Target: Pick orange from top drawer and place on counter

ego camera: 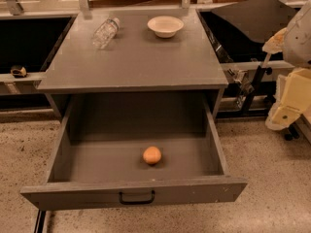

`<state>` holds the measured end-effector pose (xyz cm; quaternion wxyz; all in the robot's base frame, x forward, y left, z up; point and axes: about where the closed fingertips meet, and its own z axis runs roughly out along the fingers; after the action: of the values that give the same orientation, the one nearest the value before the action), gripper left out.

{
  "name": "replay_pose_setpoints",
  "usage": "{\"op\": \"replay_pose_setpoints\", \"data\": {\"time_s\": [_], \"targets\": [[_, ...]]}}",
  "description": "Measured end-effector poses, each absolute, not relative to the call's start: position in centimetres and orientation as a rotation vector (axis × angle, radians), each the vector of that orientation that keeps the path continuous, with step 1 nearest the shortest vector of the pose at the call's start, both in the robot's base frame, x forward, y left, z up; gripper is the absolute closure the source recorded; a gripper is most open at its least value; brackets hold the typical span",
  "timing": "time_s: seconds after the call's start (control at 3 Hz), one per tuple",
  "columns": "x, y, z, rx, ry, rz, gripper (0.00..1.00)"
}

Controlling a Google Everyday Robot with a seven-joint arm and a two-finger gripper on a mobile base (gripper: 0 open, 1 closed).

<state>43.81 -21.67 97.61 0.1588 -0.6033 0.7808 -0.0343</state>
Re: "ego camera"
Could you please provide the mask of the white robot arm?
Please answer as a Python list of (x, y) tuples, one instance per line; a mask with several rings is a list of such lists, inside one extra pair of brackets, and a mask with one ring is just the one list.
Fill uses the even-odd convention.
[(276, 102), (265, 121), (267, 128), (283, 130), (311, 105), (311, 0), (263, 45), (262, 50), (267, 53), (264, 64), (271, 54), (281, 52), (283, 59), (294, 67), (287, 76), (278, 76)]

